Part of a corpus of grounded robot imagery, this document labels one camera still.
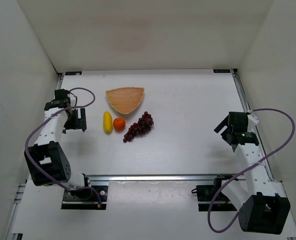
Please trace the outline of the yellow fake lemon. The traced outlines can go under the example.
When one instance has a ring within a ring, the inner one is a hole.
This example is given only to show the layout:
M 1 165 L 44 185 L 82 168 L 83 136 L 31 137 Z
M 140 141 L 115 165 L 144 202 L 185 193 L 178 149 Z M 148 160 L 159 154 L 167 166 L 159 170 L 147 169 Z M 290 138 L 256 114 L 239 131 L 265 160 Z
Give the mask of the yellow fake lemon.
M 110 134 L 113 131 L 112 116 L 108 111 L 104 112 L 103 115 L 103 129 L 107 134 Z

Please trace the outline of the fake orange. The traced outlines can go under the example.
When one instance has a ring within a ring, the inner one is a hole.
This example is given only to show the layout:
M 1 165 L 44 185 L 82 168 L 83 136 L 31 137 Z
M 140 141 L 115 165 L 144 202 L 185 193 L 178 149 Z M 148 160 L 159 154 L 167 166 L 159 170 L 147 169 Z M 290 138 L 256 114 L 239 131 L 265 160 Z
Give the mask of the fake orange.
M 117 117 L 113 120 L 113 127 L 116 131 L 122 131 L 126 126 L 126 122 L 123 118 Z

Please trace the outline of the dark red fake grapes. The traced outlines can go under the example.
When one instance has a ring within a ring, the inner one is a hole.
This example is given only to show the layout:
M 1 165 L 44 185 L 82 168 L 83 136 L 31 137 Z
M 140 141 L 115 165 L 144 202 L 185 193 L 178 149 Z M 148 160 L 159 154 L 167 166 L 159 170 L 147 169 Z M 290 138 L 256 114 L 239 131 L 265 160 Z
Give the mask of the dark red fake grapes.
M 123 137 L 123 142 L 131 142 L 136 137 L 149 133 L 154 127 L 152 115 L 145 111 L 137 122 L 133 123 Z

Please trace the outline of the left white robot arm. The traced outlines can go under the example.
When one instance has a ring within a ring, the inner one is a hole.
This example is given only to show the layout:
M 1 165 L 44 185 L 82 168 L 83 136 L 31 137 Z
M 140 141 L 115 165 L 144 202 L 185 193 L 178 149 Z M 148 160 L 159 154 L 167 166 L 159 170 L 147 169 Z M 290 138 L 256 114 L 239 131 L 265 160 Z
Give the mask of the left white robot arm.
M 36 186 L 59 185 L 71 196 L 86 201 L 94 194 L 90 180 L 84 173 L 72 172 L 60 145 L 67 130 L 87 129 L 85 108 L 78 108 L 77 103 L 71 90 L 56 90 L 54 99 L 44 107 L 44 123 L 33 131 L 39 136 L 33 145 L 26 142 L 24 155 Z

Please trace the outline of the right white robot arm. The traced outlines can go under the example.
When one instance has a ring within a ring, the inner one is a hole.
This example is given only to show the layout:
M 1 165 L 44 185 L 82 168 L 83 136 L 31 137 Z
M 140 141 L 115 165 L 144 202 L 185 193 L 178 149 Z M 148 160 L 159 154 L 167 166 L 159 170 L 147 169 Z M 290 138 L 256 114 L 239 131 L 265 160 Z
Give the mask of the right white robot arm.
M 227 117 L 214 129 L 228 143 L 243 168 L 235 175 L 219 174 L 212 185 L 197 185 L 191 192 L 197 195 L 199 210 L 235 210 L 236 215 L 223 229 L 210 229 L 223 233 L 235 221 L 243 232 L 279 235 L 282 233 L 290 202 L 280 196 L 268 176 L 264 160 L 284 148 L 287 140 L 276 150 L 260 155 L 259 140 L 252 129 L 259 123 L 253 112 L 229 112 Z

